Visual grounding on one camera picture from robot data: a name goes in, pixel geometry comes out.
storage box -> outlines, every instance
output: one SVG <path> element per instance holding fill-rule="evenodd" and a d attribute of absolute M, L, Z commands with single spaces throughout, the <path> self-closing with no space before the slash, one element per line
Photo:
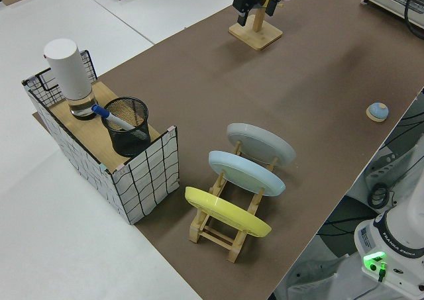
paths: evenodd
<path fill-rule="evenodd" d="M 116 95 L 97 81 L 89 52 L 83 51 L 81 56 L 96 99 L 104 106 Z M 137 157 L 125 158 L 113 150 L 99 117 L 80 121 L 70 114 L 50 68 L 24 80 L 23 85 L 75 169 L 129 224 L 149 214 L 180 186 L 176 126 L 159 134 L 149 125 L 152 144 Z"/>

brown table surface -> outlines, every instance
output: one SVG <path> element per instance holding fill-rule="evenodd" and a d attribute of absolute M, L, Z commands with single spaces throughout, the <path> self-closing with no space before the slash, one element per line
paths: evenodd
<path fill-rule="evenodd" d="M 284 34 L 261 52 L 228 33 L 236 19 L 226 8 L 100 77 L 142 99 L 157 130 L 178 126 L 181 186 L 136 226 L 204 299 L 266 299 L 424 84 L 424 42 L 360 0 L 291 0 L 266 17 Z M 384 123 L 365 113 L 377 101 L 390 109 Z M 272 232 L 249 236 L 236 264 L 188 240 L 195 209 L 184 199 L 187 185 L 212 186 L 208 153 L 233 149 L 230 123 L 265 128 L 297 152 L 275 171 L 286 191 L 257 212 Z M 223 197 L 251 198 L 231 185 Z"/>

plate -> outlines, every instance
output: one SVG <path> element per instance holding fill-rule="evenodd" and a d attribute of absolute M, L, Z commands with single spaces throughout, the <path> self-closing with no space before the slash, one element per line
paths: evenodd
<path fill-rule="evenodd" d="M 248 211 L 208 192 L 194 187 L 185 188 L 185 199 L 213 218 L 255 237 L 265 237 L 270 225 Z"/>
<path fill-rule="evenodd" d="M 286 141 L 274 133 L 246 123 L 232 123 L 227 127 L 227 136 L 233 146 L 241 141 L 241 152 L 259 162 L 271 164 L 278 158 L 276 166 L 286 166 L 296 157 L 296 152 Z"/>
<path fill-rule="evenodd" d="M 264 196 L 278 196 L 286 189 L 284 182 L 271 171 L 235 154 L 211 151 L 209 165 L 217 174 L 224 172 L 227 181 L 253 193 L 263 188 Z"/>

black mesh pen holder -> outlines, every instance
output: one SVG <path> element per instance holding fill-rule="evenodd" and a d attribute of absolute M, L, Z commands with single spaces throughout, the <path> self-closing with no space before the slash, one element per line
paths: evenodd
<path fill-rule="evenodd" d="M 148 109 L 141 100 L 132 97 L 120 97 L 110 101 L 105 109 L 134 126 L 131 130 L 124 130 L 110 120 L 101 119 L 103 125 L 109 131 L 112 147 L 117 154 L 133 157 L 150 146 L 147 123 Z"/>

yellow plate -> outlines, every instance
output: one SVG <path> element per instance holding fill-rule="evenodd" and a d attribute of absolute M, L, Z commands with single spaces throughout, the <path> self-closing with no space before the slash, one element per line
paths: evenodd
<path fill-rule="evenodd" d="M 256 237 L 265 237 L 271 227 L 248 211 L 194 187 L 185 188 L 185 199 L 213 218 Z"/>

